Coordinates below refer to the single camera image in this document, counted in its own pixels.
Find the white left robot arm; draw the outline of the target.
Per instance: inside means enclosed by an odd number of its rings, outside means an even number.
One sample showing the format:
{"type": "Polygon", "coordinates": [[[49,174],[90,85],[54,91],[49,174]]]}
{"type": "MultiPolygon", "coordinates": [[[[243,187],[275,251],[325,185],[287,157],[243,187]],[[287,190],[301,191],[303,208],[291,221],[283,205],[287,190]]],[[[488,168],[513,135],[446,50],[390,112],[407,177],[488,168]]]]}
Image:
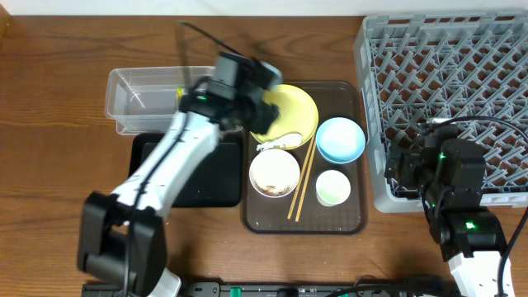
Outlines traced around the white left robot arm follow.
{"type": "Polygon", "coordinates": [[[279,115],[265,92],[281,71],[221,52],[210,76],[187,84],[164,136],[109,195],[94,191],[82,207],[78,269],[117,286],[119,296],[175,296],[181,280],[167,268],[164,224],[196,168],[236,126],[265,134],[279,115]]]}

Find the white wrapper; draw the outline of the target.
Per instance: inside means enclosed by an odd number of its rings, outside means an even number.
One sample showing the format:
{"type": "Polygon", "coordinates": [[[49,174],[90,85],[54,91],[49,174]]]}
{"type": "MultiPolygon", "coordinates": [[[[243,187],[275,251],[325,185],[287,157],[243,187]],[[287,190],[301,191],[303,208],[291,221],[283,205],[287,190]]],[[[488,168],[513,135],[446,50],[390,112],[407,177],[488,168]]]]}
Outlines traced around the white wrapper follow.
{"type": "Polygon", "coordinates": [[[268,149],[294,149],[301,145],[303,136],[300,133],[285,134],[277,139],[266,141],[257,145],[257,151],[261,152],[268,149]]]}

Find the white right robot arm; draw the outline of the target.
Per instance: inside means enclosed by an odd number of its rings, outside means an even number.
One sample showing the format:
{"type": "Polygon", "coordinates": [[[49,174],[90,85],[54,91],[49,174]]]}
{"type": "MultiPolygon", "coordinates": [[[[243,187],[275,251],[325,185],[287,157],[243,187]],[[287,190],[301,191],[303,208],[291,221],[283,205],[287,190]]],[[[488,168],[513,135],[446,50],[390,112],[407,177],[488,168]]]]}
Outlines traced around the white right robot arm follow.
{"type": "Polygon", "coordinates": [[[499,219],[482,206],[484,149],[454,124],[433,126],[423,145],[389,147],[384,175],[417,189],[434,241],[463,296],[512,296],[511,263],[499,219]]]}

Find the pale green cup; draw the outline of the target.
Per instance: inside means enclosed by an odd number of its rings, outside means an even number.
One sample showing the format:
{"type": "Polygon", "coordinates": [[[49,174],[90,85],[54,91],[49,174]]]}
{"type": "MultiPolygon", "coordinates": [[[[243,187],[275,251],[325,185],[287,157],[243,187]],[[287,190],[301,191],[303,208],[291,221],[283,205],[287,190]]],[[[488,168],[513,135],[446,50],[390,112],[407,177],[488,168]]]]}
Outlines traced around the pale green cup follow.
{"type": "Polygon", "coordinates": [[[326,207],[340,205],[351,194],[351,183],[347,176],[337,170],[327,170],[316,180],[316,197],[326,207]]]}

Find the pink rice bowl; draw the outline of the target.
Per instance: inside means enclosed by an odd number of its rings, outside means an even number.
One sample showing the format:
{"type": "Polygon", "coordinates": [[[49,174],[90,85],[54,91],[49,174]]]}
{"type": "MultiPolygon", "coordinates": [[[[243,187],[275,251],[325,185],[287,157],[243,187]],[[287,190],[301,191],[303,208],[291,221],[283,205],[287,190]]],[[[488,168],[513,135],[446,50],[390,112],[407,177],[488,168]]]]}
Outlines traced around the pink rice bowl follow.
{"type": "Polygon", "coordinates": [[[298,186],[300,167],[291,153],[268,149],[251,161],[248,174],[251,185],[258,193],[269,198],[281,198],[298,186]]]}

